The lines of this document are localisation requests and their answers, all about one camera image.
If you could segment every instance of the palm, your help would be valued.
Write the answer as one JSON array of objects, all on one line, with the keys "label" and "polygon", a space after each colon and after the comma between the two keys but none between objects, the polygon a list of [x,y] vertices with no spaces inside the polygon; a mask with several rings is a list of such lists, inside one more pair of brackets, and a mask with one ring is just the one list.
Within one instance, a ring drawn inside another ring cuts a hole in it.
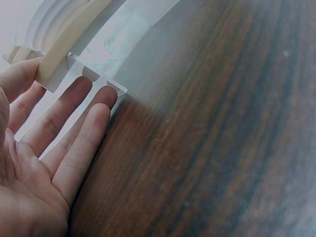
[{"label": "palm", "polygon": [[[35,61],[27,63],[28,67],[31,63],[36,66]],[[24,68],[23,73],[32,74],[32,68]],[[12,236],[65,234],[70,208],[104,135],[110,115],[107,107],[114,105],[116,93],[109,87],[102,88],[62,141],[39,160],[86,97],[91,83],[78,79],[20,142],[15,141],[14,134],[44,90],[35,83],[16,99],[21,92],[1,87],[5,93],[0,93],[0,97],[6,96],[7,100],[0,99],[1,121],[4,121],[0,124],[0,138],[3,138],[0,139],[0,235],[8,232]],[[13,103],[8,117],[10,102]]]}]

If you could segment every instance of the wooden table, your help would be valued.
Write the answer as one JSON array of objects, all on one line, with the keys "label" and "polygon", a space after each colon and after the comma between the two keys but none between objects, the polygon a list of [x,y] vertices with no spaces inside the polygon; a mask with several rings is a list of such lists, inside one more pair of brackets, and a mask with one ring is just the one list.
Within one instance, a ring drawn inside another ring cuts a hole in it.
[{"label": "wooden table", "polygon": [[70,236],[316,236],[315,9],[181,0],[117,76]]}]

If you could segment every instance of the white plastic part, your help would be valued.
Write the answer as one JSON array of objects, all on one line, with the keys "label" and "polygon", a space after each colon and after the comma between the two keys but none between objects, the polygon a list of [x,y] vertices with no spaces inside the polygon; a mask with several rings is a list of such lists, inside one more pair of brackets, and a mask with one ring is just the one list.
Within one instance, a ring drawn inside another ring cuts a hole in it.
[{"label": "white plastic part", "polygon": [[126,0],[124,6],[151,25],[156,24],[180,0]]},{"label": "white plastic part", "polygon": [[53,19],[49,21],[48,27],[43,28],[39,33],[39,41],[36,47],[42,52],[48,52],[53,45],[56,35],[58,35],[61,26],[68,18],[79,8],[88,3],[88,0],[71,0],[63,6]]},{"label": "white plastic part", "polygon": [[36,37],[36,32],[40,25],[42,24],[44,18],[46,17],[47,13],[55,7],[59,0],[44,0],[43,3],[39,6],[36,10],[35,14],[33,15],[27,31],[25,35],[25,46],[34,50],[33,42]]},{"label": "white plastic part", "polygon": [[13,44],[22,46],[25,44],[25,36],[30,22],[36,13],[37,9],[44,0],[25,0],[18,18],[15,22],[15,31],[13,36]]}]

